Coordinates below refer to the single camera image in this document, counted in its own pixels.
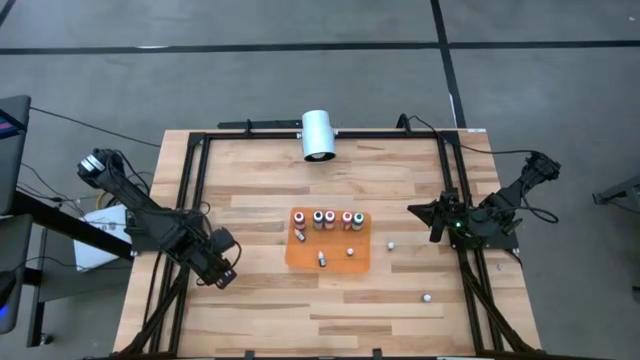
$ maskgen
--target black stand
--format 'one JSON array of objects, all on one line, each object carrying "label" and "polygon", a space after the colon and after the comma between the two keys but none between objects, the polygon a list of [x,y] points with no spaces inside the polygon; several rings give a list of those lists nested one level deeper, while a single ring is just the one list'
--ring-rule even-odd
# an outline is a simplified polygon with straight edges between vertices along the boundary
[{"label": "black stand", "polygon": [[133,261],[130,244],[20,191],[16,191],[14,194],[9,214],[31,214],[36,223],[48,229],[65,234],[72,239],[106,251],[119,258]]},{"label": "black stand", "polygon": [[598,205],[606,205],[616,198],[626,197],[630,200],[633,209],[640,211],[640,176],[635,176],[620,184],[616,184],[601,193],[593,194],[593,201]]}]

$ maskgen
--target white cylinder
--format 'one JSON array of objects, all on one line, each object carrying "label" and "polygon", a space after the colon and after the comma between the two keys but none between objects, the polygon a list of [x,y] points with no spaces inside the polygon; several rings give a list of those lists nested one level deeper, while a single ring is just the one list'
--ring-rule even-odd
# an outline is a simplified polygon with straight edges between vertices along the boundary
[{"label": "white cylinder", "polygon": [[362,229],[364,224],[364,215],[362,213],[356,213],[353,215],[353,221],[351,222],[351,228],[355,231]]},{"label": "white cylinder", "polygon": [[297,212],[293,215],[293,223],[298,230],[304,230],[304,214]]},{"label": "white cylinder", "polygon": [[324,213],[324,228],[327,230],[331,230],[333,229],[333,225],[336,221],[336,213],[334,213],[333,211],[329,210],[326,213]]},{"label": "white cylinder", "polygon": [[327,161],[336,156],[329,113],[312,110],[302,115],[302,150],[306,161]]},{"label": "white cylinder", "polygon": [[313,227],[316,230],[322,230],[324,227],[324,215],[322,211],[316,211],[313,213]]},{"label": "white cylinder", "polygon": [[353,215],[351,215],[350,212],[345,211],[344,214],[342,214],[342,227],[344,230],[351,229],[351,220],[353,220]]}]

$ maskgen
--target black metal frame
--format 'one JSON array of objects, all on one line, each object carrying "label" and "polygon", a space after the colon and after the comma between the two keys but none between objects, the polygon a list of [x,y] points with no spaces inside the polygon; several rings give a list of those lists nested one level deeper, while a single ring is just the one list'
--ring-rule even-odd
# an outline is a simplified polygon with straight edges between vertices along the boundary
[{"label": "black metal frame", "polygon": [[[340,139],[434,139],[436,140],[438,145],[438,153],[440,157],[442,175],[444,179],[444,188],[446,190],[452,190],[454,188],[453,178],[451,176],[451,169],[449,167],[449,160],[447,157],[447,148],[446,148],[446,143],[444,139],[446,139],[446,141],[450,143],[459,143],[460,138],[458,135],[458,131],[444,130],[444,131],[438,131],[437,134],[432,131],[414,131],[411,129],[411,126],[409,125],[409,120],[404,114],[402,114],[398,119],[396,128],[398,130],[338,131],[336,135],[336,140],[340,140]],[[185,206],[187,187],[189,184],[189,177],[190,177],[193,162],[194,162],[193,155],[195,153],[197,146],[199,145],[201,146],[201,152],[200,152],[200,158],[198,159],[199,167],[196,175],[195,190],[194,190],[193,201],[192,201],[192,207],[194,208],[199,207],[202,200],[202,192],[204,190],[204,179],[207,172],[207,160],[209,158],[209,151],[211,147],[211,142],[213,140],[239,140],[239,139],[295,140],[296,138],[297,138],[296,131],[287,131],[287,132],[252,131],[250,122],[247,122],[247,127],[244,131],[224,132],[224,133],[203,133],[203,132],[191,133],[189,135],[185,162],[182,170],[182,178],[180,180],[180,188],[178,190],[178,199],[176,202],[176,207],[184,208]],[[453,146],[452,148],[453,148],[454,159],[456,162],[456,169],[457,169],[459,180],[460,180],[462,198],[464,199],[465,203],[468,206],[471,206],[472,205],[471,191],[469,188],[469,182],[467,179],[462,151],[457,146]],[[487,272],[486,262],[484,259],[484,253],[481,249],[475,250],[474,252],[474,255],[476,258],[476,267],[478,268],[478,273],[480,275],[480,278],[477,279],[473,274],[473,272],[471,271],[467,250],[464,249],[464,247],[462,246],[462,242],[457,241],[455,233],[449,233],[449,236],[451,239],[451,246],[457,250],[457,254],[458,254],[459,266],[460,266],[461,276],[463,280],[465,301],[467,304],[471,334],[472,334],[473,345],[474,345],[476,354],[477,355],[482,354],[483,351],[485,351],[485,349],[482,341],[482,331],[480,328],[480,321],[478,319],[475,297],[478,297],[480,299],[480,302],[483,305],[488,306],[487,312],[490,315],[489,326],[491,330],[491,337],[493,340],[493,349],[495,351],[502,352],[504,350],[504,346],[502,344],[501,329],[507,330],[506,332],[503,333],[503,335],[507,339],[509,339],[510,336],[515,334],[515,332],[511,330],[509,325],[506,323],[506,320],[504,320],[504,317],[500,315],[499,311],[493,304],[491,285],[489,283],[489,275]],[[162,276],[162,285],[161,285],[159,299],[162,299],[167,295],[169,284],[171,283],[171,279],[173,277],[173,268],[174,268],[174,264],[171,261],[168,261]],[[171,337],[169,339],[168,352],[176,356],[177,356],[177,350],[178,350],[178,344],[179,344],[179,338],[180,338],[181,324],[182,324],[182,319],[184,315],[186,290],[187,290],[187,287],[185,285],[185,287],[181,289],[180,293],[177,296],[175,314],[174,314],[173,324],[171,328]],[[159,351],[161,332],[162,332],[162,326],[159,326],[159,328],[156,329],[156,332],[152,337],[151,346],[149,348],[150,353],[157,353]]]}]

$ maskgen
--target gray floor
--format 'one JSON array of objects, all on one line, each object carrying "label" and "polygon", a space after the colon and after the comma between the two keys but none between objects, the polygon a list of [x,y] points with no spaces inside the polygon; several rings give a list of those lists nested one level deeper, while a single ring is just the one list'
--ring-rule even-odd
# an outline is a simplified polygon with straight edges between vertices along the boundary
[{"label": "gray floor", "polygon": [[[640,38],[637,1],[441,2],[450,41]],[[0,28],[0,47],[435,39],[429,2],[418,0],[18,0]],[[630,289],[640,284],[640,223],[594,206],[591,193],[638,173],[640,49],[452,55],[469,127],[487,128],[496,150],[539,149],[563,165],[560,180],[530,195],[560,224],[523,214],[518,231],[545,349],[636,359],[640,304]],[[0,79],[0,96],[26,93],[34,106],[158,143],[165,129],[290,119],[313,108],[327,109],[336,126],[387,127],[400,112],[453,125],[437,50],[1,56]],[[93,147],[155,168],[153,148],[31,116],[24,162],[71,197],[92,194],[75,166]],[[496,161],[505,184],[523,164],[517,155]],[[31,174],[21,180],[43,189]],[[45,331],[57,341],[34,349],[24,348],[24,304],[19,327],[0,336],[0,358],[106,355],[124,295],[109,289],[49,304]]]}]

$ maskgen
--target wooden tabletop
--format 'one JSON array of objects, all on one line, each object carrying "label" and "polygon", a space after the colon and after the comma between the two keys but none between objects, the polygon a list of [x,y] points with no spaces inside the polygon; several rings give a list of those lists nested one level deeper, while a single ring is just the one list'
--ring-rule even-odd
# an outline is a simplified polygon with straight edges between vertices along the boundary
[{"label": "wooden tabletop", "polygon": [[[188,135],[165,133],[151,191],[163,206],[175,206]],[[463,130],[460,136],[466,145],[490,149],[484,132]],[[436,142],[339,140],[336,147],[334,160],[306,163],[297,140],[212,142],[202,199],[212,206],[214,226],[229,229],[243,253],[239,276],[225,290],[198,287],[190,277],[179,356],[242,356],[245,350],[257,356],[370,356],[377,347],[385,355],[473,354],[457,256],[446,236],[429,243],[427,226],[406,210],[433,201],[443,189]],[[477,203],[500,187],[495,165],[491,155],[463,153]],[[189,196],[199,150],[195,156]],[[370,213],[370,271],[287,267],[289,212],[296,206]],[[392,252],[389,241],[396,243]],[[234,259],[236,251],[225,255]],[[503,251],[485,255],[496,305],[526,342],[539,347],[520,266]],[[135,260],[114,350],[141,328],[155,257]],[[431,303],[422,301],[426,293]],[[486,315],[478,308],[491,348]],[[172,315],[170,310],[166,325]],[[166,325],[161,349],[168,344]]]}]

